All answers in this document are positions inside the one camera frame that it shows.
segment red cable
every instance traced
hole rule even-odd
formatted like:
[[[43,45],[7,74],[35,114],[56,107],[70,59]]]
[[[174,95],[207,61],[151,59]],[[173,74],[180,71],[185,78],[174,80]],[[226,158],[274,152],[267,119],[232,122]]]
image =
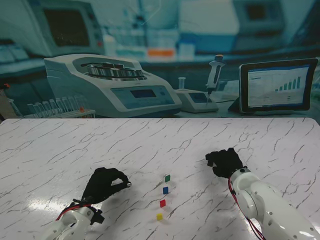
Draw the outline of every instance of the red cable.
[[[234,201],[236,202],[236,204],[238,205],[239,209],[241,210],[241,208],[240,208],[240,206],[239,206],[239,204],[238,204],[237,197],[236,197],[236,195],[235,195],[235,193],[234,193],[234,191],[233,191],[233,189],[232,189],[230,178],[228,179],[228,187],[229,187],[229,190],[230,190],[230,192],[231,192],[231,195],[232,195]],[[253,233],[256,235],[256,237],[257,237],[259,240],[261,240],[260,237],[262,238],[262,240],[266,240],[265,237],[263,236],[263,234],[262,234],[262,233],[257,229],[257,227],[253,224],[253,222],[252,222],[249,218],[247,218],[245,215],[244,215],[244,217],[245,217],[246,220],[249,222],[250,227],[251,227]]]
[[[63,214],[65,214],[66,212],[68,212],[68,211],[70,211],[70,210],[75,210],[75,209],[79,209],[79,208],[82,208],[82,207],[90,207],[90,206],[91,206],[91,204],[71,206],[71,207],[63,210],[63,211],[60,213],[60,215],[57,217],[56,221],[58,221]]]

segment red cube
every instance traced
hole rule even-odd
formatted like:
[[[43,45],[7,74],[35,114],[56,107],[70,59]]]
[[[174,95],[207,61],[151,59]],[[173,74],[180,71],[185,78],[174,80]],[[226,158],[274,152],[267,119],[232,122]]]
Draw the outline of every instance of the red cube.
[[[163,208],[166,205],[166,200],[161,200],[160,201],[160,208]]]

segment computer monitor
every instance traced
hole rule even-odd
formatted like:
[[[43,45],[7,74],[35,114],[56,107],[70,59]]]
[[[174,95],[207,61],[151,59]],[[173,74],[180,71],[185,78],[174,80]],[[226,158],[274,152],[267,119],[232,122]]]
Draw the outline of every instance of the computer monitor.
[[[1,0],[0,38],[42,57],[105,52],[91,4],[76,0]]]
[[[308,110],[316,58],[243,64],[240,111]]]

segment green cube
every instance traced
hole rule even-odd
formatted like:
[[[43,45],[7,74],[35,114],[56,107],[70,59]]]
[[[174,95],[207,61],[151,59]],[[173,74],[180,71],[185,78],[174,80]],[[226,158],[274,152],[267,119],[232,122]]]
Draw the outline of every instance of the green cube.
[[[170,175],[167,175],[167,176],[165,176],[164,181],[167,183],[167,182],[170,181],[170,178],[171,178],[171,176],[170,176]]]

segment marble table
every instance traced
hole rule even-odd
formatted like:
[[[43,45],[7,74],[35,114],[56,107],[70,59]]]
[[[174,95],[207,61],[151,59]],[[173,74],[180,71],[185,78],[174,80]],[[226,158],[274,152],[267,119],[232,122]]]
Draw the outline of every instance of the marble table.
[[[106,167],[125,172],[132,187],[96,206],[105,221],[86,240],[254,240],[227,180],[205,160],[229,147],[320,231],[313,119],[8,119],[0,124],[0,239],[33,240]]]

